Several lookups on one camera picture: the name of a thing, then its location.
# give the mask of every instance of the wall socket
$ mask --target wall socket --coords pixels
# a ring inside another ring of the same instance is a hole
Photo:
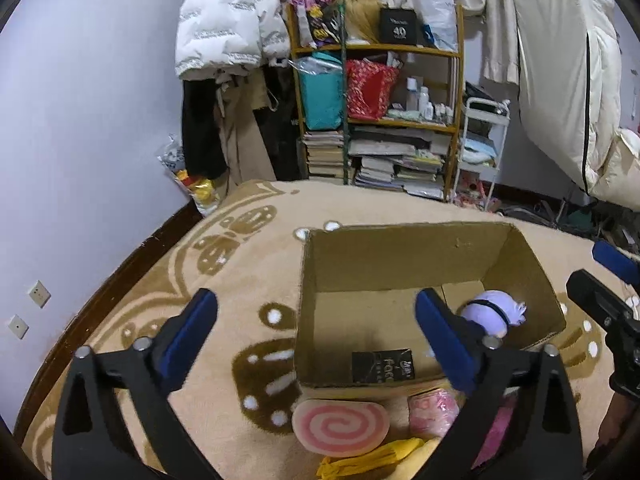
[[[45,303],[49,301],[51,294],[45,288],[42,282],[38,280],[36,284],[33,285],[29,290],[29,296],[33,300],[33,303],[35,303],[37,306],[42,308],[45,305]]]
[[[29,329],[29,325],[27,325],[17,314],[15,314],[6,325],[18,339],[22,339]]]

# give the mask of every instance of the blanket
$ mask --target blanket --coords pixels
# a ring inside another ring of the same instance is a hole
[[[447,221],[512,222],[535,251],[564,305],[567,328],[554,343],[572,378],[588,452],[611,398],[607,378],[612,357],[595,323],[587,326],[588,320],[564,296],[564,286],[571,272],[585,268],[622,298],[631,294],[593,261],[588,240],[403,193],[310,181],[244,183],[149,270],[88,337],[88,344],[96,352],[115,351],[137,337],[153,336],[200,287],[210,288],[218,295],[218,321],[184,387],[169,397],[172,408],[225,479],[315,478],[321,457],[300,446],[290,424],[292,409],[300,402],[292,357],[306,229]],[[65,374],[40,407],[23,445],[49,478],[64,380]],[[119,391],[117,397],[140,456],[161,469],[127,392]],[[387,440],[406,438],[406,399],[391,404]]]

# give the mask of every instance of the metal screw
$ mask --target metal screw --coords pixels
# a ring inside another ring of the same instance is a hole
[[[495,336],[486,335],[482,338],[482,344],[489,350],[495,350],[502,346],[502,341]]]
[[[153,340],[150,337],[139,337],[133,342],[133,348],[138,352],[142,352],[151,346]]]
[[[81,346],[78,350],[76,350],[76,354],[75,356],[78,359],[84,359],[85,357],[87,357],[89,354],[91,353],[91,347],[84,345]]]
[[[556,357],[558,355],[558,349],[552,344],[546,344],[544,350],[545,354],[551,357]]]

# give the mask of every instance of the open cardboard box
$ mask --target open cardboard box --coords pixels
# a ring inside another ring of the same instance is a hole
[[[457,312],[484,290],[527,305],[505,346],[529,349],[564,330],[558,298],[533,250],[511,224],[450,222],[312,231],[306,242],[294,367],[303,391],[325,399],[411,395],[442,370],[414,317],[418,291],[434,287]],[[352,352],[410,349],[415,378],[353,380]]]

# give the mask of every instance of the white puffer jacket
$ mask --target white puffer jacket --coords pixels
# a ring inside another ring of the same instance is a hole
[[[280,0],[184,0],[175,44],[181,79],[246,75],[289,55]]]

